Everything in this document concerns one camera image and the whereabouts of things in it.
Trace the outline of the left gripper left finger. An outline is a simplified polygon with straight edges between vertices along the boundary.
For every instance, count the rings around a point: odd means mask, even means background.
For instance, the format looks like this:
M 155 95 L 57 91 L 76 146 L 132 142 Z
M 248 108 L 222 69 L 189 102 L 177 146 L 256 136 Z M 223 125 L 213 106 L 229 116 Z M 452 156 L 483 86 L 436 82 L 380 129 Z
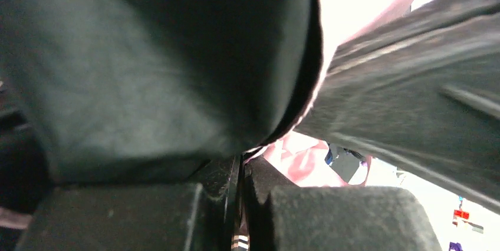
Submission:
M 17 250 L 229 250 L 239 158 L 214 160 L 188 181 L 55 189 Z

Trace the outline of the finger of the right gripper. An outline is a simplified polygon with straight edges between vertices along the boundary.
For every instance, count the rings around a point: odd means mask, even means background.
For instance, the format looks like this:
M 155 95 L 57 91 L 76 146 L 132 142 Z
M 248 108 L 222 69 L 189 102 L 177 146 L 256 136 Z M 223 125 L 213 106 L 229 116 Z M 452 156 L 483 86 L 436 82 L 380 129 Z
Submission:
M 297 130 L 499 212 L 499 0 L 433 0 L 340 46 Z

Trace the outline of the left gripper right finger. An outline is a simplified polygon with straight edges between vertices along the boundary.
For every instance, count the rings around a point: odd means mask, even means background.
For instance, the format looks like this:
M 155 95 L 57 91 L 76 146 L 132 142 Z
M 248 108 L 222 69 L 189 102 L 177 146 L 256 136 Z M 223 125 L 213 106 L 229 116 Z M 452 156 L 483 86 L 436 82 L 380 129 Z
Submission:
M 396 187 L 298 187 L 259 157 L 245 166 L 251 250 L 440 250 L 415 196 Z

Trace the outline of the pink and black folding umbrella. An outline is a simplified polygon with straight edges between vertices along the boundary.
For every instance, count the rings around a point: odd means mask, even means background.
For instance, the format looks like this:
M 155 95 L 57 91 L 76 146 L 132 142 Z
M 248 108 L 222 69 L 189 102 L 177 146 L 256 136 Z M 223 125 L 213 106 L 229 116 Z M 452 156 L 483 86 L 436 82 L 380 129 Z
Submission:
M 152 197 L 206 162 L 260 154 L 302 187 L 342 187 L 295 132 L 338 46 L 414 0 L 1 0 L 2 79 L 50 177 Z

